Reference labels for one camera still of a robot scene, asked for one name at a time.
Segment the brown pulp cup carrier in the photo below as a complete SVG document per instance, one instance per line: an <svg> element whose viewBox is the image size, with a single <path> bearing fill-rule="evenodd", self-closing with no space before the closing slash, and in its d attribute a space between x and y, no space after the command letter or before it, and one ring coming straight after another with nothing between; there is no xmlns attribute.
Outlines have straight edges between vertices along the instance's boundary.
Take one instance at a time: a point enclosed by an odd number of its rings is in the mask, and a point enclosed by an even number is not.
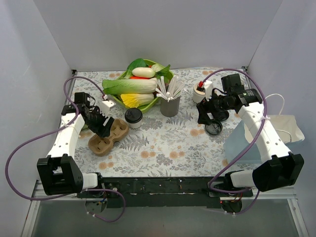
<svg viewBox="0 0 316 237"><path fill-rule="evenodd" d="M101 138L95 134L89 139L88 147L95 155L105 156L112 150L114 143L125 138L128 132L127 123L117 118L111 126L110 136Z"/></svg>

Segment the white paper coffee cup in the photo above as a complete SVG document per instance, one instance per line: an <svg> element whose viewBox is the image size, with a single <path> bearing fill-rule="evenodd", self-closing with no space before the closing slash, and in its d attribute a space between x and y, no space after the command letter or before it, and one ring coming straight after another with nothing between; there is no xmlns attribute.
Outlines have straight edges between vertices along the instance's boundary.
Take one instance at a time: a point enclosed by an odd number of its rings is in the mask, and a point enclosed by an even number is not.
<svg viewBox="0 0 316 237"><path fill-rule="evenodd" d="M131 131L136 131L136 130L140 129L141 124L142 124L141 121L136 122L136 123L130 123L130 122L126 122L126 123L127 123L127 125L129 126L129 129L130 129Z"/></svg>

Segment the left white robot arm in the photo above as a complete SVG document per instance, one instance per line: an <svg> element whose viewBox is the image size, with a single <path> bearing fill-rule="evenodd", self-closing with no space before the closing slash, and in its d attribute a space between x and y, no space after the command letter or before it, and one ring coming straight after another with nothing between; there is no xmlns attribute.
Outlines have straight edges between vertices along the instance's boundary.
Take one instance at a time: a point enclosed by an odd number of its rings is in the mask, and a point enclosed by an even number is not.
<svg viewBox="0 0 316 237"><path fill-rule="evenodd" d="M98 173L82 173L74 161L79 135L84 126L101 138L110 135L114 118L108 115L115 103L103 96L98 106L86 92L77 92L74 101L64 106L61 113L61 130L45 158L37 162L39 177L49 196L80 193L87 190L93 197L101 197L105 185Z"/></svg>

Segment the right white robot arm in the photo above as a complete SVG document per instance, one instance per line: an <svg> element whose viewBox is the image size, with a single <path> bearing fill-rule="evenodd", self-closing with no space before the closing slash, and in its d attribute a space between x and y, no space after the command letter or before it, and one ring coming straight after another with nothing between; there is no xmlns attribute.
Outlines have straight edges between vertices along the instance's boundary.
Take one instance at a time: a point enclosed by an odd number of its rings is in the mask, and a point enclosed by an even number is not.
<svg viewBox="0 0 316 237"><path fill-rule="evenodd" d="M223 91L217 95L214 91L197 104L198 123L210 126L222 114L234 110L247 126L253 137L252 142L242 150L232 163L256 145L261 165L254 170L240 170L225 175L224 192L235 196L245 188L257 188L266 192L292 186L303 168L304 159L294 154L284 144L277 131L266 116L266 100L259 89L245 89L238 74L221 79Z"/></svg>

